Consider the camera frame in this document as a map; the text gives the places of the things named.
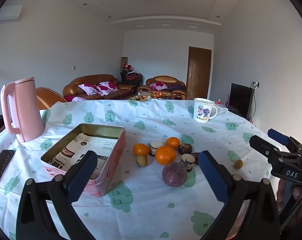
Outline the small yellow-brown round fruit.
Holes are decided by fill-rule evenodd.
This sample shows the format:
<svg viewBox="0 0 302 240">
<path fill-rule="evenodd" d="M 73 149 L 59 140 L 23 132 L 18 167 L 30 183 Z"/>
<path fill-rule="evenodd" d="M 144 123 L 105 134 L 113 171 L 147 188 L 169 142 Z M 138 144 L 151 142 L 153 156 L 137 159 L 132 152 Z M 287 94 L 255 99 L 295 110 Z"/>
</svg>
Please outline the small yellow-brown round fruit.
<svg viewBox="0 0 302 240">
<path fill-rule="evenodd" d="M 233 163 L 233 167 L 235 169 L 241 169 L 243 166 L 244 166 L 244 162 L 241 159 L 238 159 Z"/>
</svg>

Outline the purple passion fruit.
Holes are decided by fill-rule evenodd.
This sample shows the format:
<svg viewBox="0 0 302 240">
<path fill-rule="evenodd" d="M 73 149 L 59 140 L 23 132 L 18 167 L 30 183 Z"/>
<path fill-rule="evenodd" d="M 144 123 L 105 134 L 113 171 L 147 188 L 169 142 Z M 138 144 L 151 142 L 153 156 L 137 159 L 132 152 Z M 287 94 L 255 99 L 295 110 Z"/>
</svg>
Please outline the purple passion fruit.
<svg viewBox="0 0 302 240">
<path fill-rule="evenodd" d="M 182 163 L 172 162 L 162 169 L 162 180 L 170 187 L 182 186 L 188 177 L 186 167 Z"/>
</svg>

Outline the black television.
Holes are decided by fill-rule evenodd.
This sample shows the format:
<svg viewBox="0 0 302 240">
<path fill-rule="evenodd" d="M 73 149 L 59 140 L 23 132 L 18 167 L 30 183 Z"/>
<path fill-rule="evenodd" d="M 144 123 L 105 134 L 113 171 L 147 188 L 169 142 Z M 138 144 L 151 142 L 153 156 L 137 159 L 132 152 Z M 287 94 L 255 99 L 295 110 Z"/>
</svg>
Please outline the black television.
<svg viewBox="0 0 302 240">
<path fill-rule="evenodd" d="M 232 83 L 229 93 L 228 110 L 248 120 L 251 113 L 253 95 L 253 88 Z"/>
</svg>

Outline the black smartphone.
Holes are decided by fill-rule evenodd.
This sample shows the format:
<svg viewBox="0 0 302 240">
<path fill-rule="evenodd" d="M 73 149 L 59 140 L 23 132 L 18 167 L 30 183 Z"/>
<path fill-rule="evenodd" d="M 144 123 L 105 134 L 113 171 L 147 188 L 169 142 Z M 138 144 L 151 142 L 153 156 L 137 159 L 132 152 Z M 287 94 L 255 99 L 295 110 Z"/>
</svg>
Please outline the black smartphone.
<svg viewBox="0 0 302 240">
<path fill-rule="evenodd" d="M 14 150 L 2 150 L 0 153 L 0 179 L 10 163 L 12 157 L 14 156 Z"/>
</svg>

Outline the white cartoon mug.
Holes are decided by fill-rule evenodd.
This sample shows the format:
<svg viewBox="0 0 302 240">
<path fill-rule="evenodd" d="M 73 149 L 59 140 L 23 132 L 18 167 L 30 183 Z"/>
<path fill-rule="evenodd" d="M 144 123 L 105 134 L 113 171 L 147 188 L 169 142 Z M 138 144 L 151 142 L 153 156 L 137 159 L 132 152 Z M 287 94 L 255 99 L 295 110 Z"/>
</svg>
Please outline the white cartoon mug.
<svg viewBox="0 0 302 240">
<path fill-rule="evenodd" d="M 214 101 L 195 98 L 193 119 L 197 122 L 207 123 L 209 120 L 214 119 L 218 115 L 218 109 Z"/>
</svg>

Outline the dark brown water chestnut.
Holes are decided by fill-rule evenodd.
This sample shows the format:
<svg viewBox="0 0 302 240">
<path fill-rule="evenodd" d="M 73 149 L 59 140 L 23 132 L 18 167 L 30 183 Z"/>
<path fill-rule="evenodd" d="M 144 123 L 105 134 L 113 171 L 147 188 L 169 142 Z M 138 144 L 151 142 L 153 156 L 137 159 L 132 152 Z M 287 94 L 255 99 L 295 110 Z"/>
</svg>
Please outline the dark brown water chestnut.
<svg viewBox="0 0 302 240">
<path fill-rule="evenodd" d="M 183 154 L 192 154 L 193 148 L 191 144 L 181 144 L 178 147 L 178 152 L 183 155 Z"/>
</svg>

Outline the printed paper in tin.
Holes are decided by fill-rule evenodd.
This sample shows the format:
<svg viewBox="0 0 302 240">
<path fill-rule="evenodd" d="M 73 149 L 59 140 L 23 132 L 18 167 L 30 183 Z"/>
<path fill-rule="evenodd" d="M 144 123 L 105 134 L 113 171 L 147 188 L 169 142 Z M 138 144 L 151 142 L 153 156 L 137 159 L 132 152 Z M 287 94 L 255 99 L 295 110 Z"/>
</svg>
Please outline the printed paper in tin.
<svg viewBox="0 0 302 240">
<path fill-rule="evenodd" d="M 51 166 L 67 171 L 71 166 L 78 164 L 88 151 L 97 154 L 97 165 L 90 179 L 97 179 L 101 174 L 117 139 L 88 136 L 79 133 L 48 163 Z"/>
</svg>

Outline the white green-patterned tablecloth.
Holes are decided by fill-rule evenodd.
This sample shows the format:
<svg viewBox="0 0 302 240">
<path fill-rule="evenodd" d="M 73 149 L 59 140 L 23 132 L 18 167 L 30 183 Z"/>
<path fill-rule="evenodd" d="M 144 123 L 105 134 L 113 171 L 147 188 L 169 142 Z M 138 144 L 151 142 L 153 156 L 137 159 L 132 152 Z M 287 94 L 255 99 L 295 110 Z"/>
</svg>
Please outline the white green-patterned tablecloth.
<svg viewBox="0 0 302 240">
<path fill-rule="evenodd" d="M 223 207 L 214 196 L 201 169 L 195 166 L 187 182 L 169 187 L 162 180 L 162 166 L 149 157 L 146 167 L 135 161 L 133 147 L 138 143 L 165 142 L 176 137 L 192 145 L 194 151 L 207 150 L 230 173 L 244 179 L 267 178 L 277 189 L 278 179 L 271 166 L 248 143 L 253 135 L 265 133 L 247 120 L 219 107 L 218 115 L 203 124 L 193 120 L 192 101 L 127 100 L 57 103 L 41 111 L 44 133 L 21 143 L 7 131 L 0 133 L 0 152 L 15 154 L 0 181 L 0 227 L 10 239 L 16 237 L 20 196 L 27 179 L 49 181 L 41 156 L 62 136 L 81 123 L 122 126 L 126 147 L 111 183 L 103 197 L 84 193 L 74 209 L 97 239 L 199 239 Z M 241 159 L 244 166 L 235 169 Z"/>
</svg>

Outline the pink electric kettle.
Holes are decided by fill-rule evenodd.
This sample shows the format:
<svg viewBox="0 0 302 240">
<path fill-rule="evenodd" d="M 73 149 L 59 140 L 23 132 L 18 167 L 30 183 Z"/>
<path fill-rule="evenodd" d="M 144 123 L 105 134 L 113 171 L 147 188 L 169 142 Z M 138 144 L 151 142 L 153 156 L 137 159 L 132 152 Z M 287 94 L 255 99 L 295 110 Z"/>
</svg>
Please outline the pink electric kettle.
<svg viewBox="0 0 302 240">
<path fill-rule="evenodd" d="M 44 132 L 34 77 L 3 85 L 0 102 L 5 128 L 19 142 L 34 140 Z"/>
</svg>

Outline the small orange back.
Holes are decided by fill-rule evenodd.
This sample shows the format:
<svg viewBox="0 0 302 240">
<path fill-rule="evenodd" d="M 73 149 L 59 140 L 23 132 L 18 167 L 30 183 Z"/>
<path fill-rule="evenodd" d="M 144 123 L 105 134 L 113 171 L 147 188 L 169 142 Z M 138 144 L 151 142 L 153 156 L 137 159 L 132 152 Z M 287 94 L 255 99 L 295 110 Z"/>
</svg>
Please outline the small orange back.
<svg viewBox="0 0 302 240">
<path fill-rule="evenodd" d="M 166 145 L 175 150 L 179 148 L 180 144 L 180 140 L 176 137 L 170 137 L 166 140 Z"/>
</svg>

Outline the small orange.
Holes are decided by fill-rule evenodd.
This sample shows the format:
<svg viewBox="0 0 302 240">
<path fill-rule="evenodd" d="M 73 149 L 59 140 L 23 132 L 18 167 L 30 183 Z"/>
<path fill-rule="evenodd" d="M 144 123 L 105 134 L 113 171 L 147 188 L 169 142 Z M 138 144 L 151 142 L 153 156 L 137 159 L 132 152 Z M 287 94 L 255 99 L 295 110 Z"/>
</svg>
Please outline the small orange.
<svg viewBox="0 0 302 240">
<path fill-rule="evenodd" d="M 180 144 L 180 140 L 176 137 L 170 137 L 166 140 L 166 145 L 175 150 L 179 148 Z"/>
<path fill-rule="evenodd" d="M 147 156 L 149 154 L 149 147 L 145 144 L 139 143 L 134 145 L 133 153 L 135 155 L 144 155 Z"/>
</svg>

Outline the large orange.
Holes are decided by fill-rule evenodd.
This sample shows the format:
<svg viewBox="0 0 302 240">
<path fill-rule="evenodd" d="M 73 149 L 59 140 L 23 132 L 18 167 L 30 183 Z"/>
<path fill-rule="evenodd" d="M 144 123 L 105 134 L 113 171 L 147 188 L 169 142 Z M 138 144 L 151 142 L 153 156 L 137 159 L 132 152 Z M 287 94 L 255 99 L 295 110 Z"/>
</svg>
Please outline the large orange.
<svg viewBox="0 0 302 240">
<path fill-rule="evenodd" d="M 155 159 L 161 165 L 168 165 L 175 161 L 176 152 L 170 146 L 161 146 L 155 152 Z"/>
</svg>

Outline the pink metal tin box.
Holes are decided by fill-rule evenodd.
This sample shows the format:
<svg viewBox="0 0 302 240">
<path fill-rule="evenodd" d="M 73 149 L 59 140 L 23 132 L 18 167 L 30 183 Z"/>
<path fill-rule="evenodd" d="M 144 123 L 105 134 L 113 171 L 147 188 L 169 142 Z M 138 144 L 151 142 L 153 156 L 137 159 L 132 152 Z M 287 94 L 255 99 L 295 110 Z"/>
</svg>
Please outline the pink metal tin box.
<svg viewBox="0 0 302 240">
<path fill-rule="evenodd" d="M 117 139 L 116 145 L 97 179 L 90 179 L 97 165 L 97 154 L 93 151 L 88 151 L 78 164 L 71 166 L 67 171 L 51 166 L 48 163 L 65 146 L 67 146 L 68 143 L 79 135 L 79 133 L 84 133 L 88 136 Z M 48 174 L 53 177 L 60 174 L 66 175 L 71 172 L 78 172 L 79 174 L 76 175 L 77 178 L 84 175 L 84 180 L 87 181 L 84 192 L 101 197 L 108 193 L 112 178 L 125 146 L 126 130 L 122 126 L 79 124 L 46 150 L 41 156 L 41 162 Z"/>
</svg>

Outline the brown wooden door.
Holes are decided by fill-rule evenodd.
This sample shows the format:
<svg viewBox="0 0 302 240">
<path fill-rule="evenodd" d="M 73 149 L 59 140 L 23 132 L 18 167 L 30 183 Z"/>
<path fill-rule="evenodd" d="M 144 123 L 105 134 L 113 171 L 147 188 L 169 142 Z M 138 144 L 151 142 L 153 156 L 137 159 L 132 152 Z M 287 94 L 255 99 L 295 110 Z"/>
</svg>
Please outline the brown wooden door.
<svg viewBox="0 0 302 240">
<path fill-rule="evenodd" d="M 211 75 L 212 51 L 204 48 L 189 47 L 187 71 L 187 97 L 208 98 Z"/>
</svg>

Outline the small yellow-green fruit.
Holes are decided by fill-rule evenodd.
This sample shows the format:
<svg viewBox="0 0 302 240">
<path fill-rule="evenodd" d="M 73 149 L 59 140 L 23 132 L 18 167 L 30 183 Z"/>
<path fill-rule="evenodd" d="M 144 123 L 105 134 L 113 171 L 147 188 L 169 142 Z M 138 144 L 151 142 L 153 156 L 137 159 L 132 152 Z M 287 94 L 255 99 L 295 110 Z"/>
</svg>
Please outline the small yellow-green fruit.
<svg viewBox="0 0 302 240">
<path fill-rule="evenodd" d="M 146 167 L 148 165 L 148 159 L 145 155 L 137 155 L 136 163 L 139 167 Z"/>
</svg>

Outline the brown leather chair near table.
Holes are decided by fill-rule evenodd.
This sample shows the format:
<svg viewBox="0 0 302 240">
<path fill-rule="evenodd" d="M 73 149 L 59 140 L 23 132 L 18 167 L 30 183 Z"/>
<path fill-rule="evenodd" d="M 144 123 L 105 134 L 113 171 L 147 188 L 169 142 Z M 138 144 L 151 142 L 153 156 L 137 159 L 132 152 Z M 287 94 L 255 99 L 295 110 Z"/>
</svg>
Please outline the brown leather chair near table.
<svg viewBox="0 0 302 240">
<path fill-rule="evenodd" d="M 36 88 L 36 95 L 39 110 L 50 109 L 57 102 L 67 102 L 65 98 L 47 87 Z"/>
</svg>

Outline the wooden coffee table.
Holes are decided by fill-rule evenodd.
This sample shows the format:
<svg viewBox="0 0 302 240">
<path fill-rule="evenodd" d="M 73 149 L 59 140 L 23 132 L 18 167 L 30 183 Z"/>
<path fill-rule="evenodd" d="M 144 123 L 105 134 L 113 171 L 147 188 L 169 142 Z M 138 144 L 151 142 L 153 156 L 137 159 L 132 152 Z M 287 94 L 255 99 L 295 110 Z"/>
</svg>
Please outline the wooden coffee table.
<svg viewBox="0 0 302 240">
<path fill-rule="evenodd" d="M 127 100 L 136 100 L 146 102 L 149 99 L 159 100 L 186 100 L 187 96 L 179 92 L 137 92 L 127 98 Z"/>
</svg>

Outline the small orange left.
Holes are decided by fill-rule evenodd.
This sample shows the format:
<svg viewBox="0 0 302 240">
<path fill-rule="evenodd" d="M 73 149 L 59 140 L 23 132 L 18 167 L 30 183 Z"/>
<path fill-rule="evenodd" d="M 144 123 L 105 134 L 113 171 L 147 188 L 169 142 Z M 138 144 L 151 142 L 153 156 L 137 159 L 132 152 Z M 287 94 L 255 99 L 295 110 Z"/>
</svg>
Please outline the small orange left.
<svg viewBox="0 0 302 240">
<path fill-rule="evenodd" d="M 149 154 L 149 147 L 145 144 L 139 143 L 134 145 L 133 153 L 135 155 L 144 155 L 147 156 Z"/>
</svg>

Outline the brown leather long sofa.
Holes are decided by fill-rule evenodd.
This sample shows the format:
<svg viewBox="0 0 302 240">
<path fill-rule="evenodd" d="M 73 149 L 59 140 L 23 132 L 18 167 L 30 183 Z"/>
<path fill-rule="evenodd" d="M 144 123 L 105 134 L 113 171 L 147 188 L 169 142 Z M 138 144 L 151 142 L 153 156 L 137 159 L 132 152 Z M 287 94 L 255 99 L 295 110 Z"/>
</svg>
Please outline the brown leather long sofa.
<svg viewBox="0 0 302 240">
<path fill-rule="evenodd" d="M 63 89 L 67 101 L 76 96 L 86 100 L 125 99 L 136 93 L 134 85 L 124 85 L 110 74 L 87 75 L 74 79 Z"/>
</svg>

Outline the pink floral cushion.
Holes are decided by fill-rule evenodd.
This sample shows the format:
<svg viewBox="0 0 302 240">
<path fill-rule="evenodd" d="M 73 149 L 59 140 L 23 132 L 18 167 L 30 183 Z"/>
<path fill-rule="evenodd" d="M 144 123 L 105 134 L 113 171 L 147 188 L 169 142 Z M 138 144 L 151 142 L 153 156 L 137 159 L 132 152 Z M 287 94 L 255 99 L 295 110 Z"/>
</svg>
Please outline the pink floral cushion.
<svg viewBox="0 0 302 240">
<path fill-rule="evenodd" d="M 100 82 L 97 85 L 91 85 L 91 84 L 81 84 L 78 85 L 79 88 L 84 90 L 84 92 L 87 94 L 87 96 L 90 95 L 101 95 L 101 96 L 107 96 L 113 92 L 118 91 L 118 88 L 116 85 L 111 81 L 104 81 Z"/>
</svg>

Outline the stacked dark chairs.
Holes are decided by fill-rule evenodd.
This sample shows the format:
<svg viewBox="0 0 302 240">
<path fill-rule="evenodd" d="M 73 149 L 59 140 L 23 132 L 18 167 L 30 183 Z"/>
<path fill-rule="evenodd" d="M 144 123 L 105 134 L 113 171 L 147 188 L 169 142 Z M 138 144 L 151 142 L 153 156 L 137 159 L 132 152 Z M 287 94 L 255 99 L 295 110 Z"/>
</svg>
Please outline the stacked dark chairs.
<svg viewBox="0 0 302 240">
<path fill-rule="evenodd" d="M 143 85 L 142 74 L 133 70 L 131 65 L 125 64 L 120 74 L 122 83 L 124 85 L 133 85 L 135 87 L 140 87 Z"/>
</svg>

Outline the white air conditioner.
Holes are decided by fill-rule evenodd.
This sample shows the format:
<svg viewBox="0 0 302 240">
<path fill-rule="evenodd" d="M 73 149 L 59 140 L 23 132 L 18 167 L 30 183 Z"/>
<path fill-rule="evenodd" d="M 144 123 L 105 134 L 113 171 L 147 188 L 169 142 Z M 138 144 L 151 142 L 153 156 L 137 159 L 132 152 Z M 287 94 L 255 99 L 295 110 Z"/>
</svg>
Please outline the white air conditioner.
<svg viewBox="0 0 302 240">
<path fill-rule="evenodd" d="M 22 12 L 22 5 L 8 5 L 0 9 L 0 23 L 16 22 Z"/>
</svg>

